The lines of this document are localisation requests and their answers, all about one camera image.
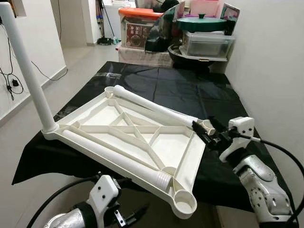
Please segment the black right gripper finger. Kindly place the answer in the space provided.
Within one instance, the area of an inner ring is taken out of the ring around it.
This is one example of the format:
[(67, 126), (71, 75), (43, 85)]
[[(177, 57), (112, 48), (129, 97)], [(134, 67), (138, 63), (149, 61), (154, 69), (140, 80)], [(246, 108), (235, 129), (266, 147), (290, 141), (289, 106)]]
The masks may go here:
[(210, 135), (208, 135), (204, 126), (196, 121), (193, 121), (192, 130), (206, 145), (213, 145), (213, 139), (210, 137)]
[(209, 117), (211, 126), (215, 129), (213, 136), (226, 136), (228, 135), (228, 128), (224, 124), (222, 124), (219, 119), (216, 117)]

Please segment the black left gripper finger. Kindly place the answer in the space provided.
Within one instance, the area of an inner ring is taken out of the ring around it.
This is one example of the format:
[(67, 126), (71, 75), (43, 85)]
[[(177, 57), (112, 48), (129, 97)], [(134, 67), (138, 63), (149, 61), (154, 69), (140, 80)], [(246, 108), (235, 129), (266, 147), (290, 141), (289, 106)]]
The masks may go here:
[(137, 209), (132, 215), (128, 217), (128, 221), (140, 221), (149, 209), (150, 204), (145, 204)]

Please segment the black tablecloth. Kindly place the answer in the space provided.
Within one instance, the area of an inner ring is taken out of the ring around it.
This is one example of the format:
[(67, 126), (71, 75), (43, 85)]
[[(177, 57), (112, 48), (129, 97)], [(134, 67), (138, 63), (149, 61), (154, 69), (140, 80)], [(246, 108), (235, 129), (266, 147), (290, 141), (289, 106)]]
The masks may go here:
[[(113, 80), (101, 75), (107, 72), (122, 74), (122, 78)], [(63, 114), (100, 95), (105, 87), (114, 85), (198, 119), (212, 116), (226, 124), (230, 119), (247, 115), (241, 99), (224, 74), (108, 61), (96, 73), (90, 74), (90, 80), (62, 106), (57, 118), (61, 119)], [(40, 132), (29, 134), (17, 167), (10, 173), (11, 184), (48, 173), (77, 178), (97, 173), (117, 176), (113, 170), (61, 141), (46, 140)], [(199, 203), (252, 211), (245, 187), (215, 152), (205, 154), (200, 161), (193, 193)]]

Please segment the clear plastic container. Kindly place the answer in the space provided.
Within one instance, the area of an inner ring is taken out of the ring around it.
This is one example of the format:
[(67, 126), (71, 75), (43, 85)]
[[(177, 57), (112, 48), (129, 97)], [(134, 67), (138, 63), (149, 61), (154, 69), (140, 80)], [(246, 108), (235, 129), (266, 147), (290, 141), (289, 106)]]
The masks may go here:
[(233, 36), (214, 32), (184, 32), (180, 52), (190, 57), (227, 61), (235, 40)]

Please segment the patterned cloth covered bench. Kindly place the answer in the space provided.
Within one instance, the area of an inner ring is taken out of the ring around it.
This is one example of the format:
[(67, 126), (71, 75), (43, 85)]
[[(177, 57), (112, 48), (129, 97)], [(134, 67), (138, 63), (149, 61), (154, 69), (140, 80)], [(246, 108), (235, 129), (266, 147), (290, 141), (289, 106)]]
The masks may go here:
[(146, 67), (173, 67), (169, 52), (149, 52), (141, 48), (117, 46), (119, 62), (143, 65)]

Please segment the cream plastic ribbed table top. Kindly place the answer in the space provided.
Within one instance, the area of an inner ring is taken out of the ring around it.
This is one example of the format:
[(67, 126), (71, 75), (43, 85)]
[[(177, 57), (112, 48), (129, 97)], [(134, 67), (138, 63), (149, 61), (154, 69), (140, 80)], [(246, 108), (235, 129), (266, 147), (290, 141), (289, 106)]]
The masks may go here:
[(193, 187), (206, 144), (192, 126), (118, 97), (109, 87), (56, 123), (59, 129), (43, 134), (46, 139), (67, 144), (61, 133), (71, 130), (91, 140), (104, 141), (103, 145), (171, 176), (167, 191), (139, 186), (167, 202), (176, 217), (189, 219), (196, 211)]

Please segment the green pot lid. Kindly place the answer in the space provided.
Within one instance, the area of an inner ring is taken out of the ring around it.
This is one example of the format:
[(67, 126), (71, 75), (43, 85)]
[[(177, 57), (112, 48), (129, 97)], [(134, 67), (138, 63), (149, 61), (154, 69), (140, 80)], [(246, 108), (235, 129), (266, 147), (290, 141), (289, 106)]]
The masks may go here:
[(187, 32), (217, 32), (226, 28), (227, 21), (220, 18), (184, 17), (177, 19), (177, 26)]

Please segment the shiny black curved pan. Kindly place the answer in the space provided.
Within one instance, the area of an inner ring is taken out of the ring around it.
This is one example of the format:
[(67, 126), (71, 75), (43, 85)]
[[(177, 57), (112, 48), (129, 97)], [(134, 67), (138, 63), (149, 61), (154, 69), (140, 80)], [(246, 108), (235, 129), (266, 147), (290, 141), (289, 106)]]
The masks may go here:
[(164, 0), (154, 5), (152, 11), (160, 13), (146, 39), (144, 50), (165, 52), (176, 38), (178, 13), (183, 12), (184, 3), (180, 0)]

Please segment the small clear tape strip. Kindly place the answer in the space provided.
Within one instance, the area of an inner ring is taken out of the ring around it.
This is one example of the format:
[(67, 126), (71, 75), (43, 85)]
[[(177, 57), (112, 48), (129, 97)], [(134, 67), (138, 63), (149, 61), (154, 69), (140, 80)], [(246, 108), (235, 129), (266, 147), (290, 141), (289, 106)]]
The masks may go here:
[(118, 74), (118, 73), (107, 72), (107, 73), (101, 73), (101, 75), (105, 76), (108, 79), (113, 79), (113, 80), (122, 78), (122, 74)]

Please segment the pink box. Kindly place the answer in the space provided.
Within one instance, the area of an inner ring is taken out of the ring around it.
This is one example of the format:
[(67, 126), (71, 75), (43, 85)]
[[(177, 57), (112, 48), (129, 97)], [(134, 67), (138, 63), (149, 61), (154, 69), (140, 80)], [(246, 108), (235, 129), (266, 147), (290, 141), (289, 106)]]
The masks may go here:
[(215, 18), (219, 3), (219, 0), (190, 0), (189, 15), (199, 17), (200, 14), (204, 14), (205, 18)]

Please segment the orange lid storage box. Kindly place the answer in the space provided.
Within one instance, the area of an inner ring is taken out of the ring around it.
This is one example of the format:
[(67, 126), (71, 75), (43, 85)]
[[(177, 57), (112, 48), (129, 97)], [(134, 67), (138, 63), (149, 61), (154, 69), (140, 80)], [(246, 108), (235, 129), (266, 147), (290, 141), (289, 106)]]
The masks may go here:
[(163, 15), (153, 9), (137, 7), (121, 7), (120, 17), (120, 45), (126, 48), (145, 48), (148, 35), (155, 22)]

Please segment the black floor device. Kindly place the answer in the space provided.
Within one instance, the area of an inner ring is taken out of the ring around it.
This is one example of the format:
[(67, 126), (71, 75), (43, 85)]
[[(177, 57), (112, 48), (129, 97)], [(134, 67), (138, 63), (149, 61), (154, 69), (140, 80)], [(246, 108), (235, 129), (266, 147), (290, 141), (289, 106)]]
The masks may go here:
[(98, 45), (102, 45), (102, 46), (109, 46), (109, 45), (116, 44), (115, 39), (106, 38), (106, 37), (100, 37), (96, 43)]

